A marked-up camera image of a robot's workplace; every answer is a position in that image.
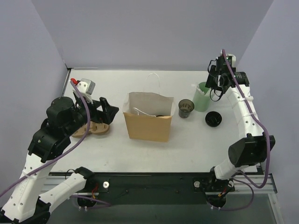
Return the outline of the brown paper bag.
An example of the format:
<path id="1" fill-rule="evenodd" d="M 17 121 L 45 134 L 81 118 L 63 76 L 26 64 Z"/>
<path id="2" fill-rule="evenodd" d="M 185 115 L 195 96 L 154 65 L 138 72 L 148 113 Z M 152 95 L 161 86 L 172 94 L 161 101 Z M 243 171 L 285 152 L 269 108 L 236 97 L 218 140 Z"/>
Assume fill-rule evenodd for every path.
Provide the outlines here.
<path id="1" fill-rule="evenodd" d="M 122 106 L 129 138 L 154 142 L 168 142 L 171 121 L 176 111 L 175 98 L 143 91 L 130 92 Z"/>

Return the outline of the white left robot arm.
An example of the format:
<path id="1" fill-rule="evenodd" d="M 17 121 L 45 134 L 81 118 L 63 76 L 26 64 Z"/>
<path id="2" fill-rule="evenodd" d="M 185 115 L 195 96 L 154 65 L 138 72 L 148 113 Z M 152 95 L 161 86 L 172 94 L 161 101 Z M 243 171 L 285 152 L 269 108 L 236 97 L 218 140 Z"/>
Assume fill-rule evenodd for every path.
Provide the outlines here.
<path id="1" fill-rule="evenodd" d="M 111 124 L 118 107 L 107 99 L 87 102 L 84 97 L 56 98 L 47 109 L 47 118 L 33 135 L 28 147 L 26 163 L 18 181 L 9 186 L 13 192 L 0 209 L 1 223 L 45 224 L 53 210 L 72 194 L 91 191 L 95 186 L 94 172 L 79 167 L 64 182 L 41 193 L 51 169 L 63 155 L 69 153 L 70 137 L 91 122 Z"/>

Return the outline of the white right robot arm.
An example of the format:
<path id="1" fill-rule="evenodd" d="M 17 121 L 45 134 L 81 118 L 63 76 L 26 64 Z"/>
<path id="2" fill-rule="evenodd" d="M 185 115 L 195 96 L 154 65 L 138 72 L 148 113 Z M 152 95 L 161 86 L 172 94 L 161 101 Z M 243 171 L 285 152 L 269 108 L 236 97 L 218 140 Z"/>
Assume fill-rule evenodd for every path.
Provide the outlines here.
<path id="1" fill-rule="evenodd" d="M 222 50 L 214 61 L 216 64 L 210 64 L 207 69 L 206 87 L 227 97 L 237 122 L 239 140 L 229 147 L 228 157 L 214 167 L 215 174 L 207 179 L 208 187 L 218 190 L 223 186 L 224 180 L 237 173 L 243 174 L 246 168 L 263 163 L 264 180 L 261 185 L 253 184 L 261 189 L 267 182 L 275 137 L 269 134 L 258 118 L 248 77 L 245 72 L 236 71 L 235 56 Z"/>

